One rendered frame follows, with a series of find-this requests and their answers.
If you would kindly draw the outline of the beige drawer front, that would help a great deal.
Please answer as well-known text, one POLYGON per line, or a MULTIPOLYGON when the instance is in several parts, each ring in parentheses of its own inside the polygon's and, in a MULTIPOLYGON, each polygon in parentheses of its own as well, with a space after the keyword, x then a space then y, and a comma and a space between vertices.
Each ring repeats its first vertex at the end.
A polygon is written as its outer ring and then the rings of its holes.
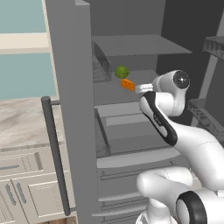
POLYGON ((0 167, 10 165, 19 165, 19 167, 17 169, 0 171, 0 177, 26 172, 38 172, 43 169, 38 152, 0 157, 0 167))

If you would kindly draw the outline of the grey freezer drawer front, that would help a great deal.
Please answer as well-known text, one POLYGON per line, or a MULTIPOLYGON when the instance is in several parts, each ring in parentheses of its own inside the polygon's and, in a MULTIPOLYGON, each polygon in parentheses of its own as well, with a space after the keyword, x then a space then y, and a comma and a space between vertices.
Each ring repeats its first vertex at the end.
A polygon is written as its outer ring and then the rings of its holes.
POLYGON ((173 148, 138 152, 97 160, 98 200, 126 200, 139 196, 137 175, 151 169, 189 167, 186 159, 173 148))

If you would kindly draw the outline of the grey fridge door with racks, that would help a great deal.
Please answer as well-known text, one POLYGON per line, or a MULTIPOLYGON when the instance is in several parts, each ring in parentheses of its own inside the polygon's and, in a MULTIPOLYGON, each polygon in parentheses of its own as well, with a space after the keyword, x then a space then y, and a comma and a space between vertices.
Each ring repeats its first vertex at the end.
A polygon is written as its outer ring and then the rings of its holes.
POLYGON ((192 126, 197 127, 200 124, 205 130, 214 135, 221 144, 224 144, 224 127, 205 109, 208 90, 214 76, 217 62, 219 60, 224 61, 224 9, 222 10, 217 34, 213 37, 206 37, 203 51, 210 54, 205 78, 199 92, 199 98, 190 100, 187 103, 187 109, 193 116, 192 126))

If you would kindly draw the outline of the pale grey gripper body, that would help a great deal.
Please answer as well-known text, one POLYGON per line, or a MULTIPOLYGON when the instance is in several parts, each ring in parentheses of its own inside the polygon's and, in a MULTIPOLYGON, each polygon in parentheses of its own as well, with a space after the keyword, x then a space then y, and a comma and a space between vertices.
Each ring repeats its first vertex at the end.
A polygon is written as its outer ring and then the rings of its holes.
POLYGON ((148 91, 152 91, 152 90, 153 90, 153 85, 151 83, 135 86, 135 92, 137 94, 144 94, 144 93, 146 93, 148 91))

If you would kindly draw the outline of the orange cheese wedge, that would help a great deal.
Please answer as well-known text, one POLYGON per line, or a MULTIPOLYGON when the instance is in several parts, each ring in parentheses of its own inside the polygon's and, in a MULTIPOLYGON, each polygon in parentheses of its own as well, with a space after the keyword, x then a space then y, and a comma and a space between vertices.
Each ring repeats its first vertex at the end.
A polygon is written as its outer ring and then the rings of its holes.
POLYGON ((130 91, 134 91, 135 90, 135 83, 132 82, 129 79, 121 79, 121 86, 123 88, 126 88, 126 89, 130 90, 130 91))

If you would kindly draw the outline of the beige cabinet door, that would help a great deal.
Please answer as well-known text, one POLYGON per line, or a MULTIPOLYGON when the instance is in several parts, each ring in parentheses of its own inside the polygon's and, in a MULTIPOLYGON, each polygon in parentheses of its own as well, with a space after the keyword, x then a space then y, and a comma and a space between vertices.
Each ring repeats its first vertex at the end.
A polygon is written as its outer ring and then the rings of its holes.
POLYGON ((66 218, 55 173, 13 178, 11 181, 19 198, 17 182, 23 188, 26 204, 21 198, 20 201, 29 224, 66 218))
POLYGON ((8 184, 8 180, 0 181, 0 224, 16 224, 11 207, 7 204, 11 200, 6 190, 8 184))

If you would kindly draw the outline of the grey fridge shelf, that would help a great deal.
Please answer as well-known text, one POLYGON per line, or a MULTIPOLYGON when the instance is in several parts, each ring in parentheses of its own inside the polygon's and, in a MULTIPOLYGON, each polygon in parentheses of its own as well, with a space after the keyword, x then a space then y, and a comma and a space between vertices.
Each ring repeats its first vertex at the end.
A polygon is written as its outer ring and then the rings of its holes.
POLYGON ((109 57, 191 53, 157 34, 94 36, 92 40, 109 57))

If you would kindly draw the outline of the grey fridge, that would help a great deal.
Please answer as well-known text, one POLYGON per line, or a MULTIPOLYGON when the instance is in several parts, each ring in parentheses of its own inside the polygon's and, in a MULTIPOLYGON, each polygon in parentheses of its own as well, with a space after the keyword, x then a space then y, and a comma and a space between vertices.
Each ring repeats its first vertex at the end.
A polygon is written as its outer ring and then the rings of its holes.
MULTIPOLYGON (((193 84, 189 96, 200 93, 207 58, 200 53, 206 35, 215 34, 224 0, 86 0, 90 4, 91 35, 123 36, 157 34, 191 53, 113 56, 113 65, 124 63, 137 81, 154 72, 173 68, 188 72, 193 84)), ((175 123, 191 126, 189 113, 174 116, 175 123)))

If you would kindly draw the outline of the green round vegetable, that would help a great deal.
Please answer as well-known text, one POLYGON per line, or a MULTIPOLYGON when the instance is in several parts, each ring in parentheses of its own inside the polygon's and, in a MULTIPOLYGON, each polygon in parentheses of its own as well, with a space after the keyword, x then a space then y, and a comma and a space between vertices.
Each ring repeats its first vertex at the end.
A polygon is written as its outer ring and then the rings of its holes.
POLYGON ((118 66, 115 69, 115 76, 121 79, 125 79, 130 74, 130 70, 126 66, 118 66))

